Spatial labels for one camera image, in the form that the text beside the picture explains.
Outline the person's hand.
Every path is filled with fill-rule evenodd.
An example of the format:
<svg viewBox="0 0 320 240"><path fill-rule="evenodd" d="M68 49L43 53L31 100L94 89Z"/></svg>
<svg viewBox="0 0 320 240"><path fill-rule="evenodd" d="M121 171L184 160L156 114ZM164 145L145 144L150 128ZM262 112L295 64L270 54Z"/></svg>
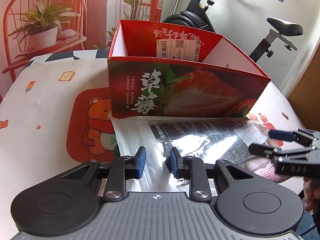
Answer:
<svg viewBox="0 0 320 240"><path fill-rule="evenodd" d="M303 178L304 181L304 197L303 204L306 211L311 211L314 208L315 200L319 199L319 187L313 187L311 185L310 178Z"/></svg>

